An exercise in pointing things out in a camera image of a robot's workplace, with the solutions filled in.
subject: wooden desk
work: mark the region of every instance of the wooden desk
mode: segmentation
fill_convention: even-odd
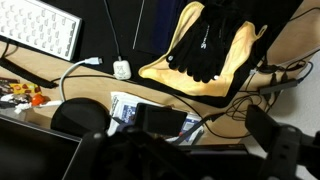
[[[312,7],[320,7],[318,0],[305,0],[294,16],[299,15]],[[280,64],[287,62],[295,57],[301,56],[311,50],[315,50],[320,45],[320,11],[315,10],[304,17],[290,22],[282,33],[279,35],[275,43],[268,52],[268,59],[270,64]],[[4,50],[5,44],[0,43],[0,52]],[[17,47],[10,46],[9,52]],[[59,60],[50,56],[36,53],[23,48],[17,48],[16,52],[8,57],[9,60],[22,66],[23,68],[45,78],[52,80],[59,78],[67,68],[72,64]],[[86,67],[77,68],[70,75],[106,75]],[[292,73],[290,76],[296,76],[297,73]],[[21,82],[27,82],[25,79],[18,77],[15,74],[0,67],[0,76],[20,79]],[[257,74],[252,79],[248,86],[248,90],[256,90],[261,85],[269,84],[270,75]],[[111,91],[128,92],[148,100],[161,103],[164,105],[174,105],[176,108],[191,111],[184,103],[177,100],[171,95],[163,92],[152,90],[139,85],[133,85],[118,80],[107,78],[72,78],[66,79],[64,83],[64,90],[67,99],[75,97],[88,97],[95,99],[104,104],[110,109]],[[59,100],[59,90],[42,88],[43,95],[48,96],[51,100]],[[238,93],[237,97],[244,96],[246,93]],[[209,114],[216,114],[225,112],[228,108],[215,108],[208,105],[194,102],[192,100],[184,99],[187,103],[193,106],[202,116]],[[49,128],[51,117],[57,107],[35,108],[27,110],[26,121],[30,121],[40,126]],[[210,128],[218,134],[223,136],[242,136],[247,133],[244,127],[244,122],[234,121],[227,116],[219,118],[216,122],[210,123]],[[206,133],[203,135],[199,144],[227,144],[238,143],[239,139],[223,139],[212,134]]]

